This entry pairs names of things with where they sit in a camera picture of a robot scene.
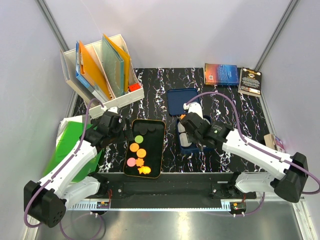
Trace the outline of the blue tin lid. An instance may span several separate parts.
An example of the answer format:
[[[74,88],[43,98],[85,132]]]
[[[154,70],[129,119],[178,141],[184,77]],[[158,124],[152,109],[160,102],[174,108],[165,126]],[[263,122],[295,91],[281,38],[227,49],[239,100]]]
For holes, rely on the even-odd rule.
[[[195,88],[171,89],[167,93],[168,114],[176,117],[184,114],[183,105],[198,95]]]

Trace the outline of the orange dotted round cookie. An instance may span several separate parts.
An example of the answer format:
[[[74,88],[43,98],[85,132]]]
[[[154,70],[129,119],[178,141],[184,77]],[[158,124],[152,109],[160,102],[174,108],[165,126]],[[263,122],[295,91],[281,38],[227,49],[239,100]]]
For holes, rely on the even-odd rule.
[[[139,150],[140,146],[138,143],[134,142],[132,144],[130,144],[129,146],[129,150],[133,153],[137,152]]]

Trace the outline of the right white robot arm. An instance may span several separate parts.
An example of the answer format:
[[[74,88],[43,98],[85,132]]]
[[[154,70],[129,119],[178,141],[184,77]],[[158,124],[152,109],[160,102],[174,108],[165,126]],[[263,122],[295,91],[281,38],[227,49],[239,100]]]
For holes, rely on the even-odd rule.
[[[263,172],[241,172],[227,185],[228,195],[239,198],[244,193],[275,193],[291,203],[297,203],[308,179],[307,158],[276,151],[247,137],[222,122],[209,123],[191,112],[180,120],[187,136],[198,145],[220,149],[237,155],[259,167]]]

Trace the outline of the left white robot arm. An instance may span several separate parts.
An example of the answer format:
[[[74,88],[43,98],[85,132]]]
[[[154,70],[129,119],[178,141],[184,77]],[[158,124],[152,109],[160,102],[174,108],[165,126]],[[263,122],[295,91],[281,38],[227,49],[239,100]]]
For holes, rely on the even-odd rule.
[[[90,172],[83,180],[71,184],[74,177],[107,145],[133,140],[131,121],[118,114],[117,107],[105,111],[99,122],[84,126],[82,135],[66,157],[39,181],[30,180],[23,188],[23,220],[31,216],[49,228],[55,227],[66,211],[83,199],[108,195],[108,179]]]

